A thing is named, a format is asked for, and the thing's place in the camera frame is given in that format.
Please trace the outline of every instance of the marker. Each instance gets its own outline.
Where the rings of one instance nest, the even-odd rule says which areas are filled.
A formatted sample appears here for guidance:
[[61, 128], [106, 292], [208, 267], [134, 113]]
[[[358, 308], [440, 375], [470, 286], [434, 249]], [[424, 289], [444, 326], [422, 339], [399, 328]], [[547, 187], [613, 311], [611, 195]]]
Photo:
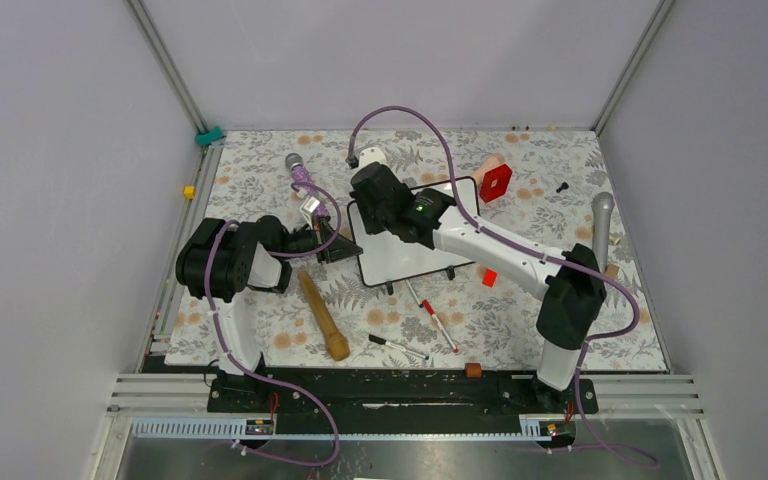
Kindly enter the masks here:
[[419, 299], [419, 296], [416, 294], [416, 290], [413, 289], [413, 285], [410, 284], [410, 280], [405, 279], [405, 283], [408, 284], [408, 290], [411, 291], [411, 295], [413, 295], [413, 299], [416, 300], [417, 306], [422, 306], [422, 300]]
[[440, 317], [438, 317], [437, 314], [434, 313], [434, 309], [431, 308], [431, 304], [428, 303], [428, 300], [423, 300], [422, 306], [425, 307], [428, 313], [431, 314], [431, 319], [434, 320], [434, 323], [437, 324], [437, 328], [439, 328], [440, 331], [443, 332], [443, 336], [446, 337], [446, 341], [449, 342], [449, 346], [452, 347], [452, 352], [458, 353], [458, 346], [455, 345], [455, 342], [452, 340], [452, 337], [449, 336], [449, 332], [446, 331], [446, 327], [443, 326], [443, 322], [440, 320]]
[[417, 352], [416, 350], [414, 350], [412, 348], [405, 347], [404, 345], [399, 345], [398, 343], [393, 343], [393, 342], [391, 342], [389, 340], [384, 340], [383, 338], [377, 337], [377, 336], [375, 336], [375, 335], [373, 335], [371, 333], [369, 334], [369, 341], [373, 342], [373, 343], [377, 343], [379, 345], [385, 345], [385, 346], [388, 346], [390, 348], [394, 348], [396, 350], [401, 350], [401, 351], [407, 353], [408, 355], [413, 355], [414, 357], [419, 357], [419, 358], [421, 358], [423, 360], [430, 360], [431, 359], [431, 355], [426, 355], [426, 354], [424, 354], [422, 352]]

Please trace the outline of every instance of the purple microphone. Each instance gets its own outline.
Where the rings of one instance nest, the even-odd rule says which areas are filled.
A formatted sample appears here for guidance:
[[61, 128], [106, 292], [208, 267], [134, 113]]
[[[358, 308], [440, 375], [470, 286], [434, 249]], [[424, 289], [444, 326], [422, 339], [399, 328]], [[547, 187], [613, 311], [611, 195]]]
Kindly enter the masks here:
[[[287, 158], [284, 159], [284, 164], [287, 165], [287, 169], [290, 170], [290, 176], [293, 177], [294, 181], [306, 182], [306, 183], [311, 183], [315, 185], [313, 178], [311, 178], [310, 176], [310, 172], [308, 172], [307, 169], [304, 168], [304, 162], [302, 161], [301, 155], [299, 155], [298, 153], [291, 153], [287, 155]], [[328, 209], [325, 208], [324, 203], [320, 203], [319, 206], [316, 207], [316, 210], [314, 210], [314, 213], [316, 215], [319, 215], [320, 217], [329, 216]]]

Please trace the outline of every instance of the gray wall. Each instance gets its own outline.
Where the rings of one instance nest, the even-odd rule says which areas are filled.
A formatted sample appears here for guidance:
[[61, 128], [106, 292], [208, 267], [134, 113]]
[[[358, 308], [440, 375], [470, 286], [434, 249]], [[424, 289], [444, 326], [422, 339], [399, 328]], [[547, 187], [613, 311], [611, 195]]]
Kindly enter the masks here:
[[[658, 0], [147, 0], [209, 122], [595, 122]], [[375, 125], [411, 123], [403, 114]]]
[[0, 479], [78, 478], [195, 166], [121, 1], [0, 1]]
[[729, 478], [768, 478], [768, 2], [679, 1], [602, 138]]

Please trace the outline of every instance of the microphone head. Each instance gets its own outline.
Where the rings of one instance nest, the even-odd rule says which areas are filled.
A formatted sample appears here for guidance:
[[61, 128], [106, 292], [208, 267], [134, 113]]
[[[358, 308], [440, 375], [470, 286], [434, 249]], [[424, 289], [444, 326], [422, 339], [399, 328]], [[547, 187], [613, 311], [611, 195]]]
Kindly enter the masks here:
[[597, 210], [610, 212], [614, 209], [614, 196], [608, 192], [597, 193], [596, 196], [593, 197], [592, 206], [594, 212]]
[[292, 171], [294, 167], [297, 165], [304, 165], [304, 162], [302, 161], [302, 156], [298, 153], [291, 153], [287, 155], [287, 158], [284, 159], [284, 165], [287, 166], [287, 169]]

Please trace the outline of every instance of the floral pattern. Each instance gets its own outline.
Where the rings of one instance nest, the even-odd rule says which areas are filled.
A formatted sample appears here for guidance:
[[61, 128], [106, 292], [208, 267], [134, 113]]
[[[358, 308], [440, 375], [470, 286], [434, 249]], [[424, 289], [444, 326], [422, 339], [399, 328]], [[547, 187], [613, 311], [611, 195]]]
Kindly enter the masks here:
[[[514, 171], [507, 193], [481, 204], [482, 216], [535, 241], [556, 246], [590, 244], [590, 202], [601, 191], [611, 191], [598, 141], [592, 132], [446, 131], [459, 175], [468, 175], [494, 153], [503, 155]], [[284, 157], [297, 152], [314, 181], [337, 199], [345, 219], [349, 170], [344, 159], [346, 131], [229, 132], [213, 183], [207, 216], [253, 221], [276, 215], [288, 228], [303, 222], [301, 196], [289, 188], [291, 178]], [[423, 185], [448, 177], [440, 142], [428, 131], [362, 131], [357, 151], [378, 146], [393, 171], [408, 185]], [[562, 182], [569, 188], [556, 193]], [[619, 267], [618, 280], [640, 303], [642, 319], [633, 332], [594, 342], [585, 360], [590, 370], [665, 370], [664, 357], [652, 326], [642, 283], [621, 212], [615, 210], [611, 232], [617, 245], [608, 259]], [[348, 221], [341, 227], [350, 235]], [[507, 278], [493, 288], [482, 285], [486, 269], [467, 265], [449, 281], [436, 273], [412, 281], [428, 298], [458, 343], [453, 354], [443, 335], [421, 310], [403, 283], [389, 296], [383, 288], [361, 283], [355, 259], [319, 265], [315, 258], [292, 261], [306, 269], [319, 288], [334, 321], [346, 336], [351, 355], [334, 362], [301, 289], [293, 277], [284, 295], [244, 291], [247, 318], [255, 322], [257, 343], [270, 365], [320, 367], [463, 368], [480, 362], [486, 369], [534, 369], [539, 365], [542, 339], [535, 326], [540, 302]], [[591, 333], [617, 330], [628, 324], [631, 308], [618, 292], [609, 296]], [[166, 362], [204, 365], [216, 358], [217, 348], [208, 328], [207, 307], [185, 293], [170, 339]], [[423, 361], [368, 341], [373, 333], [429, 353]]]

